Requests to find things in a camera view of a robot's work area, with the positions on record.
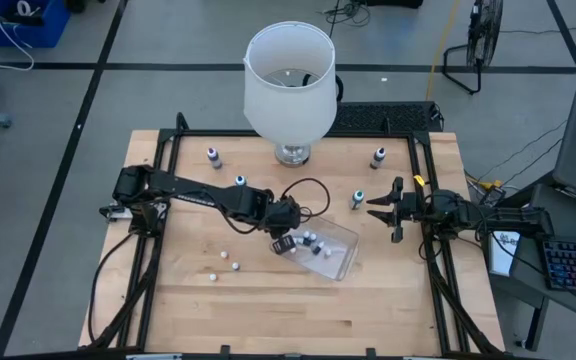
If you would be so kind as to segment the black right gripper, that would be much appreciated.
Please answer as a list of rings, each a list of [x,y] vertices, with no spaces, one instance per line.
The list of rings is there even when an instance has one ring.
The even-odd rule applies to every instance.
[[[368,210],[367,213],[385,224],[393,224],[394,231],[391,236],[392,243],[403,240],[403,221],[415,221],[422,216],[421,200],[415,192],[403,191],[403,178],[396,177],[392,191],[387,195],[370,199],[367,204],[389,206],[393,204],[392,211]]]

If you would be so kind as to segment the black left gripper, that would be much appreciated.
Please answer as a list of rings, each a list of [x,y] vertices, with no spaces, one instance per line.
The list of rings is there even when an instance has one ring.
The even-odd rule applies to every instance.
[[[280,238],[291,229],[298,228],[300,222],[300,206],[292,196],[284,196],[279,201],[267,206],[265,231],[272,238]],[[272,249],[277,255],[292,251],[295,247],[296,243],[291,235],[277,239],[272,243]]]

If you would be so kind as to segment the clear plastic bin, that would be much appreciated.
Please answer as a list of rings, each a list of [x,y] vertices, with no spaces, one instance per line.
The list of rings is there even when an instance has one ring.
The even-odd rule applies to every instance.
[[[334,281],[341,281],[352,267],[358,252],[359,235],[345,227],[323,218],[314,218],[297,229],[290,230],[287,235],[303,237],[303,232],[309,231],[317,235],[317,241],[309,244],[297,244],[296,254],[289,251],[279,255],[301,267],[322,275]],[[323,241],[324,247],[318,255],[312,253],[312,248],[318,242]],[[325,257],[325,250],[331,249],[332,255]]]

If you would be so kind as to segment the black mesh computer case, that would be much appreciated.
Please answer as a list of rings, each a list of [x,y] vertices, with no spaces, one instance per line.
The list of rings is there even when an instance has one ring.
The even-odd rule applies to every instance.
[[[344,102],[331,132],[442,132],[444,118],[434,102]]]

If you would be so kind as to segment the white printed sheet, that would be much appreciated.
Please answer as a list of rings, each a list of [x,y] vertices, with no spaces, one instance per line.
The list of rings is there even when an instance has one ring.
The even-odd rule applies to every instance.
[[[493,275],[509,277],[520,234],[510,231],[494,231],[490,235],[489,272]]]

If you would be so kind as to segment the white shade silver table lamp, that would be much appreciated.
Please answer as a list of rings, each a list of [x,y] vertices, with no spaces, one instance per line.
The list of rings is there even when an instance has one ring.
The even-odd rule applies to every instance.
[[[284,21],[260,30],[244,64],[243,113],[286,167],[308,162],[337,114],[336,51],[320,28]]]

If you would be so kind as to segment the dark grey desk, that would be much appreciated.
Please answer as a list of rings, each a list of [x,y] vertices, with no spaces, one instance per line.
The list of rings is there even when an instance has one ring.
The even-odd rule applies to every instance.
[[[576,199],[551,187],[538,185],[524,201],[528,205],[544,207],[549,212],[553,233],[567,241],[576,240]],[[533,308],[528,333],[516,345],[528,351],[537,351],[546,316],[551,304],[557,303],[576,313],[576,297],[565,291],[548,289],[543,276],[538,243],[532,239],[519,242],[517,258],[513,260],[508,277],[493,275],[492,284]]]

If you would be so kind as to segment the silver black table clamp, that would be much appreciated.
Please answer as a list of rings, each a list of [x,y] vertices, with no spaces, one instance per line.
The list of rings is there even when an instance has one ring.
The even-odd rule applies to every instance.
[[[119,205],[116,202],[113,202],[104,207],[100,207],[99,213],[106,219],[107,222],[132,218],[131,210],[125,206]]]

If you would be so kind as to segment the black floor fan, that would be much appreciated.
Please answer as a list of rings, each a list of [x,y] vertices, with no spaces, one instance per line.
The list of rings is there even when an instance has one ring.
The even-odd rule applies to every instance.
[[[442,74],[466,91],[474,95],[481,91],[481,76],[494,57],[500,34],[503,0],[474,0],[467,33],[467,43],[447,48],[443,52]],[[477,88],[472,89],[448,73],[448,58],[453,52],[466,51],[466,66],[477,75]]]

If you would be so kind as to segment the blue plastic crate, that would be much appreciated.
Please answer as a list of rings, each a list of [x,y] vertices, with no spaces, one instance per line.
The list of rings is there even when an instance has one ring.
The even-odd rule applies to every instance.
[[[0,47],[54,48],[69,18],[64,0],[0,0]]]

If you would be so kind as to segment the black aluminium frame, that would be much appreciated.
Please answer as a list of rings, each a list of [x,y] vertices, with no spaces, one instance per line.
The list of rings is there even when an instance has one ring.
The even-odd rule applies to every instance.
[[[381,147],[385,159],[372,169]],[[208,148],[218,151],[220,169],[211,166]],[[242,175],[252,186],[287,192],[319,218],[357,233],[358,253],[345,278],[334,281],[275,255],[264,233],[238,234],[218,212],[174,202],[156,282],[132,314],[126,345],[184,355],[223,349],[362,355],[374,349],[381,356],[438,356],[467,346],[454,315],[435,314],[436,295],[420,257],[421,227],[406,223],[402,242],[392,243],[390,230],[367,206],[349,207],[353,191],[378,197],[396,177],[406,190],[421,175],[465,193],[454,134],[433,133],[427,142],[382,133],[327,137],[299,168],[279,165],[272,144],[248,131],[191,130],[178,150],[178,175],[216,186]]]

